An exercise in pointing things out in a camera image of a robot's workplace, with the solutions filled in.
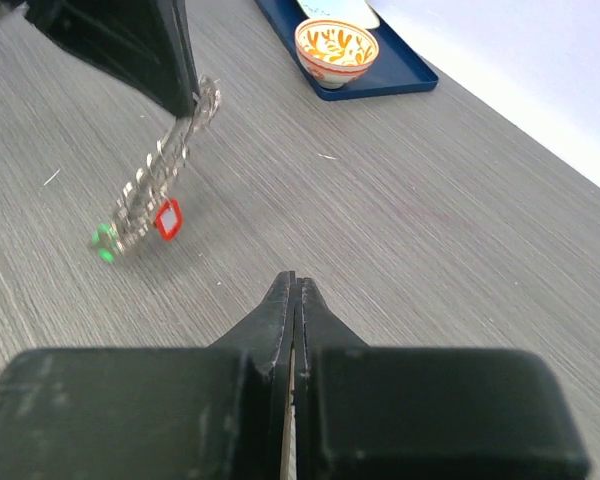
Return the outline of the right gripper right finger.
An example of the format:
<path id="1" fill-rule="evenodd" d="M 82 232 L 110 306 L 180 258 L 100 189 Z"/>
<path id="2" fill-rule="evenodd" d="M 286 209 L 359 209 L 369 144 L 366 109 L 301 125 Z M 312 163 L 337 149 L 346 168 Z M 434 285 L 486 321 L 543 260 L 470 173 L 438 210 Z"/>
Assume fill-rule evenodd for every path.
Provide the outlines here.
<path id="1" fill-rule="evenodd" d="M 558 380 L 510 348 L 372 347 L 309 278 L 295 307 L 301 479 L 585 479 Z"/>

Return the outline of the green key tag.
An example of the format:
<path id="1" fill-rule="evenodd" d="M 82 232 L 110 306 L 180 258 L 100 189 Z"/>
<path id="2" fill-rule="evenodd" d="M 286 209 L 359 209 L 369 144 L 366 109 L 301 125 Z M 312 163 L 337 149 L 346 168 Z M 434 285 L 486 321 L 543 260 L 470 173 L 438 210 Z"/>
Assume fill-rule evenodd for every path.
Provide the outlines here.
<path id="1" fill-rule="evenodd" d="M 118 251 L 118 236 L 111 224 L 100 224 L 91 237 L 89 245 L 104 262 L 114 262 Z"/>

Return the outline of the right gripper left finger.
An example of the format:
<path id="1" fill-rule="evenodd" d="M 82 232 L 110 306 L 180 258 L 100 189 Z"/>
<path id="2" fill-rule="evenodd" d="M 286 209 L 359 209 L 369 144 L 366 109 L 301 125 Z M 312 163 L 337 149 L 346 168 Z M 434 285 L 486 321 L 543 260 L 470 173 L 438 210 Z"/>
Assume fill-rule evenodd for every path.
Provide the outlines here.
<path id="1" fill-rule="evenodd" d="M 295 276 L 206 348 L 46 348 L 0 376 L 0 479 L 282 479 Z"/>

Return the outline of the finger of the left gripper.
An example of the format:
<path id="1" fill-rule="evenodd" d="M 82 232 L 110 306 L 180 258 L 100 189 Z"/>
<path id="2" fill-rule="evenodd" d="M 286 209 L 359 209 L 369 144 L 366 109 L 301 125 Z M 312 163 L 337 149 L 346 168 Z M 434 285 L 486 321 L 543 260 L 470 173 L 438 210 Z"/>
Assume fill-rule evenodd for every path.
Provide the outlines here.
<path id="1" fill-rule="evenodd" d="M 180 113 L 178 1 L 31 1 L 25 19 L 57 46 Z"/>
<path id="2" fill-rule="evenodd" d="M 198 77 L 191 49 L 184 1 L 157 0 L 158 65 L 155 93 L 176 118 L 191 117 L 199 96 Z"/>

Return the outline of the large metal keyring with rings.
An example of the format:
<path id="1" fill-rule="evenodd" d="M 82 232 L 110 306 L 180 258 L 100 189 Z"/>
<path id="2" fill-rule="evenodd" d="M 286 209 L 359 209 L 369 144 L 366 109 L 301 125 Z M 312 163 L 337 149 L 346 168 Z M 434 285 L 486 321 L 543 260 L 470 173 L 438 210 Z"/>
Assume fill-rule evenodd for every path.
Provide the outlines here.
<path id="1" fill-rule="evenodd" d="M 203 75 L 198 87 L 194 114 L 177 120 L 156 142 L 156 151 L 147 155 L 145 164 L 123 187 L 112 219 L 102 223 L 111 224 L 117 232 L 119 253 L 115 259 L 133 251 L 155 228 L 153 222 L 158 210 L 167 199 L 174 198 L 169 190 L 189 156 L 191 137 L 211 123 L 221 105 L 221 93 L 215 80 Z"/>

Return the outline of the red key tag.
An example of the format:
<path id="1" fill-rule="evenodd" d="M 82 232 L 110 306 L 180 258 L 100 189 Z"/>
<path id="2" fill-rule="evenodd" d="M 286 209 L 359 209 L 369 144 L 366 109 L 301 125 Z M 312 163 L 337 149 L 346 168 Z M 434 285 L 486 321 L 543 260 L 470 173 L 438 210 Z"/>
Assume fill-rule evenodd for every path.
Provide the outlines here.
<path id="1" fill-rule="evenodd" d="M 179 202 L 175 198 L 170 198 L 158 210 L 153 226 L 159 231 L 161 238 L 169 242 L 179 233 L 182 223 Z"/>

